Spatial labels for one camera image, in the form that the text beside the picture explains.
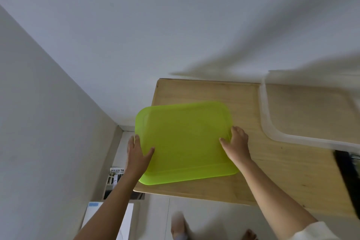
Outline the person's right hand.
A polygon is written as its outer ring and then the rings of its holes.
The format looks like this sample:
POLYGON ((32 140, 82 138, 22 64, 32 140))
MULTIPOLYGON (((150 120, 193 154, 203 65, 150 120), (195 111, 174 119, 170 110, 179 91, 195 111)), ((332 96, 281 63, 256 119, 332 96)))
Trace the person's right hand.
POLYGON ((232 137, 229 142, 232 144, 232 153, 226 155, 239 170, 242 170, 245 165, 252 161, 248 147, 248 134, 238 126, 231 127, 231 134, 232 137))

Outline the person's left hand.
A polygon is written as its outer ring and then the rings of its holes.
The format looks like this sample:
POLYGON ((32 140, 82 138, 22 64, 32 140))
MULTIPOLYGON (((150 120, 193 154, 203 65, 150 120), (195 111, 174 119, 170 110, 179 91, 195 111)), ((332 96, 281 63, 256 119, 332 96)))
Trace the person's left hand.
POLYGON ((125 175, 130 177, 135 183, 138 182, 149 166, 149 164, 144 162, 145 155, 141 148, 139 135, 131 136, 128 141, 125 175))

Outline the lime green plastic lid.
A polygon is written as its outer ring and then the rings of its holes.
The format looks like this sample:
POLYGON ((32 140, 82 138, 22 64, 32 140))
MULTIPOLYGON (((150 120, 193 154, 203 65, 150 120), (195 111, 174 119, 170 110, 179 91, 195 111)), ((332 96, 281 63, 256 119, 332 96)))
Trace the lime green plastic lid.
POLYGON ((158 185, 237 174, 219 138, 231 139, 232 115, 222 102, 149 106, 136 116, 143 154, 154 147, 139 182, 158 185))

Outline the person's left forearm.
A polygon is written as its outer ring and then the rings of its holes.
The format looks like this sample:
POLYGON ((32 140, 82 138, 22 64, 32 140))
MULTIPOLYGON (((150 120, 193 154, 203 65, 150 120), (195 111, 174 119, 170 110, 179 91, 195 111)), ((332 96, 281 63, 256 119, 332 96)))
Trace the person's left forearm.
POLYGON ((140 174, 127 170, 73 240, 116 240, 140 174))

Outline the person's right forearm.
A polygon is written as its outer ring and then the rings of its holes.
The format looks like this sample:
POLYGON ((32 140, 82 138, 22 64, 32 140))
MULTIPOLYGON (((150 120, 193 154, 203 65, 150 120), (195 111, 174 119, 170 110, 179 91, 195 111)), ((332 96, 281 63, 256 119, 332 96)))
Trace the person's right forearm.
POLYGON ((236 164, 279 240, 290 239, 318 220, 276 185, 253 161, 236 164))

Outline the printed cardboard box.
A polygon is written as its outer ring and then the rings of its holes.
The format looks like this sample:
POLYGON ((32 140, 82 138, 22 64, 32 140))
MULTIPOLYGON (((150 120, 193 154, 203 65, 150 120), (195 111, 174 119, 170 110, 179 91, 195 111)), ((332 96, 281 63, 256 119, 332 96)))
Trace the printed cardboard box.
POLYGON ((125 171, 125 168, 122 167, 111 167, 109 176, 106 182, 104 194, 103 194, 103 200, 105 200, 109 194, 112 192, 112 190, 117 185, 120 178, 123 176, 125 171))

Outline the person's left foot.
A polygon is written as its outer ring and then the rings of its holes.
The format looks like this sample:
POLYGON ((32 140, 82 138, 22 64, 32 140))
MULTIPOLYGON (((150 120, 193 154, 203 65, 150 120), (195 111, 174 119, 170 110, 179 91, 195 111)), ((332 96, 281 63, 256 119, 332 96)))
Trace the person's left foot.
POLYGON ((171 234, 173 240, 190 240, 186 221, 181 211, 176 211, 171 217, 171 234))

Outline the person's foot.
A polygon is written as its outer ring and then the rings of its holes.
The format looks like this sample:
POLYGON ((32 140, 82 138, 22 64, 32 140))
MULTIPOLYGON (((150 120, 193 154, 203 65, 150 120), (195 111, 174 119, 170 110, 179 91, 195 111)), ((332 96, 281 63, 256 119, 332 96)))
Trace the person's foot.
POLYGON ((186 221, 181 211, 176 211, 171 217, 171 234, 173 240, 190 240, 186 221))
POLYGON ((242 236, 241 240, 258 240, 258 237, 251 229, 248 229, 242 236))

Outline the clear plastic storage container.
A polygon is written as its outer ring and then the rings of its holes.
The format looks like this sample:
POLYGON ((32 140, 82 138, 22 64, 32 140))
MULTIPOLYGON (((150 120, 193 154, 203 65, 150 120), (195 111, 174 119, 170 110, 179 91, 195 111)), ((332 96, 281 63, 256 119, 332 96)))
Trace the clear plastic storage container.
POLYGON ((263 132, 274 141, 360 155, 359 71, 268 71, 259 108, 263 132))

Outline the person's right foot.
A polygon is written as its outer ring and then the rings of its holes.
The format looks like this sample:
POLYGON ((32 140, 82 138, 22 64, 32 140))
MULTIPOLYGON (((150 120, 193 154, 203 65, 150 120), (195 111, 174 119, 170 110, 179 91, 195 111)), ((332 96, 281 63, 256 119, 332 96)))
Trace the person's right foot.
POLYGON ((242 236, 241 240, 258 240, 258 237, 251 229, 248 229, 242 236))

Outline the black object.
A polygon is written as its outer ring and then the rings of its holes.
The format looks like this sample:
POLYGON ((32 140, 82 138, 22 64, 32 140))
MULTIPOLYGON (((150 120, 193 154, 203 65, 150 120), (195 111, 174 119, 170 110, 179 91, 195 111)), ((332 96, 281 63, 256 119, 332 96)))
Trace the black object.
POLYGON ((335 150, 334 158, 349 193, 356 216, 360 220, 360 155, 335 150))

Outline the white sleeve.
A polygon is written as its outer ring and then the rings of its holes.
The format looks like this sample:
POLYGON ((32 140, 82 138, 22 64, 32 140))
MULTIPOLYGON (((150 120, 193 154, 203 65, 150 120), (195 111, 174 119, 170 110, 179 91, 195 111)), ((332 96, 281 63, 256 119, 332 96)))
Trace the white sleeve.
POLYGON ((313 217, 305 217, 303 220, 289 221, 289 227, 278 232, 279 238, 286 240, 349 240, 354 237, 351 232, 360 233, 360 221, 355 223, 340 222, 333 223, 331 228, 340 232, 343 238, 336 235, 323 221, 318 221, 313 217))

